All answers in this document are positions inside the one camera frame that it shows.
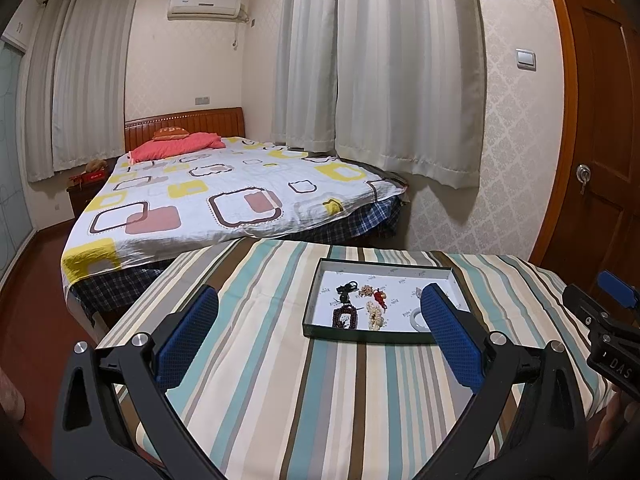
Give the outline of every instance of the door knob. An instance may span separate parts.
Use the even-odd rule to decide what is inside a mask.
[[[584,195],[584,187],[591,180],[591,169],[586,164],[581,164],[578,169],[575,170],[575,176],[578,178],[578,182],[582,184],[580,194]]]

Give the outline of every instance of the brown plush toy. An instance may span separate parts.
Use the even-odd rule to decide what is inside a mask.
[[[85,173],[93,173],[94,171],[105,170],[107,168],[107,161],[100,158],[94,158],[90,160],[84,168]]]

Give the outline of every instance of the wooden floor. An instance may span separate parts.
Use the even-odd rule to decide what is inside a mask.
[[[66,310],[60,256],[71,225],[36,235],[0,304],[0,367],[24,396],[20,436],[47,467],[60,379],[74,344],[90,338]]]

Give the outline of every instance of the white air conditioner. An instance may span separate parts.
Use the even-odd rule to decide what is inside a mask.
[[[167,18],[217,18],[234,20],[240,13],[240,0],[171,0]]]

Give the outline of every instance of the jewelry tray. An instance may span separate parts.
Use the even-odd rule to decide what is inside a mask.
[[[352,281],[358,283],[357,290],[349,294],[351,304],[357,309],[357,326],[355,329],[334,327],[334,310],[342,307],[336,288]],[[420,293],[430,283],[437,283],[458,309],[469,311],[450,267],[398,266],[322,258],[306,300],[302,333],[309,338],[334,341],[435,344],[420,313]],[[379,330],[369,329],[367,301],[375,305],[378,303],[371,296],[359,294],[363,285],[370,285],[373,290],[379,289],[386,294],[383,300],[386,304],[383,311],[385,325]],[[414,324],[424,332],[418,332],[412,326],[412,317]]]

